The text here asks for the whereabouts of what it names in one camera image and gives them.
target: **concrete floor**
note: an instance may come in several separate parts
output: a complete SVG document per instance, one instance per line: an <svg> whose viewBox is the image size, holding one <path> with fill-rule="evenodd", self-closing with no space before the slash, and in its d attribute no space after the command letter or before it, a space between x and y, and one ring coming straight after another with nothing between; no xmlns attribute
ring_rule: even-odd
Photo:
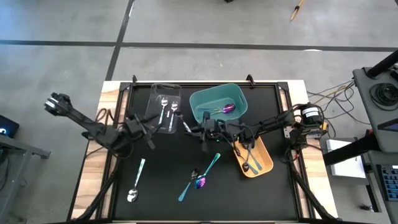
<svg viewBox="0 0 398 224"><path fill-rule="evenodd" d="M128 0L0 0L0 39L115 42ZM397 47L394 0L306 1L136 0L125 42ZM0 114L21 124L17 139L52 151L35 158L26 173L14 214L28 223L66 219L87 141L82 129L44 111L53 91L71 96L81 112L95 115L114 47L0 45ZM113 80L302 79L321 91L373 66L388 52L122 48ZM358 92L352 115L366 121ZM341 113L331 105L327 116ZM361 137L369 126L349 116L332 120L338 137ZM389 223L387 214L358 209L369 204L365 186L334 186L339 217Z"/></svg>

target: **keyboard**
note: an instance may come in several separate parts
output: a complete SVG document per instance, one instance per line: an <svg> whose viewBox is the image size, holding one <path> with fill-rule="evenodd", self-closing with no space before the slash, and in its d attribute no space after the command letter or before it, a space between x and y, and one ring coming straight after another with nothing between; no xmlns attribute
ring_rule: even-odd
<svg viewBox="0 0 398 224"><path fill-rule="evenodd" d="M388 201L398 202L398 166L377 165L383 181L383 192Z"/></svg>

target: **plastic bin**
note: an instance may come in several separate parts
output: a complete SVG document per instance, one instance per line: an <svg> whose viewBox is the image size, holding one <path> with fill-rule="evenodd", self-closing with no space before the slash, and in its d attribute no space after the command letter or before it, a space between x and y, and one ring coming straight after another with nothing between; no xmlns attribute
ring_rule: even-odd
<svg viewBox="0 0 398 224"><path fill-rule="evenodd" d="M246 110L248 103L242 90L237 84L229 83L206 90L198 91L189 98L193 116L198 123L202 122L203 110L205 108L222 109L229 103L235 104L235 110L230 113L217 113L210 116L211 119L230 120L240 118Z"/></svg>

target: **orange tray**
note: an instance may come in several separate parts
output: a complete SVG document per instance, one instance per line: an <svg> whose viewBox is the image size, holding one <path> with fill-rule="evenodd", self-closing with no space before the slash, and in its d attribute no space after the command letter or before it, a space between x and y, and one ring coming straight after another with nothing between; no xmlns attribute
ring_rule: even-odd
<svg viewBox="0 0 398 224"><path fill-rule="evenodd" d="M246 159L248 157L249 151L247 149L245 149L242 146L242 144L239 143L239 141L236 141L235 145L241 152L241 156ZM253 168L255 168L258 171L258 174L255 174L251 169L249 169L246 172L243 171L242 164L244 163L245 160L242 157L238 156L235 151L234 151L234 154L236 156L236 159L238 160L239 166L240 166L243 174L246 177L250 177L250 178L258 177L262 174L265 174L265 173L271 171L272 168L274 167L274 162L272 161L271 157L269 156L267 148L264 145L264 143L262 142L261 138L258 138L256 140L255 147L253 149L251 149L251 154L256 158L258 163L261 165L262 169L259 170L257 168L257 165L254 162L252 156L249 156L249 159L248 159L248 163L250 164L250 166L252 166Z"/></svg>

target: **pencil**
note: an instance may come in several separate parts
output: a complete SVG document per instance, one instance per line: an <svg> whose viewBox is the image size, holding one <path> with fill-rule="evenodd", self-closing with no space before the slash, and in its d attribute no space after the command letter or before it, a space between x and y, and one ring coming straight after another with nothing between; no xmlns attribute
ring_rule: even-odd
<svg viewBox="0 0 398 224"><path fill-rule="evenodd" d="M300 7L303 6L305 0L301 0L300 3L298 4L298 6L296 6L294 8L294 12L292 14L292 16L290 17L290 21L294 20L294 18L296 18L297 13L299 12Z"/></svg>

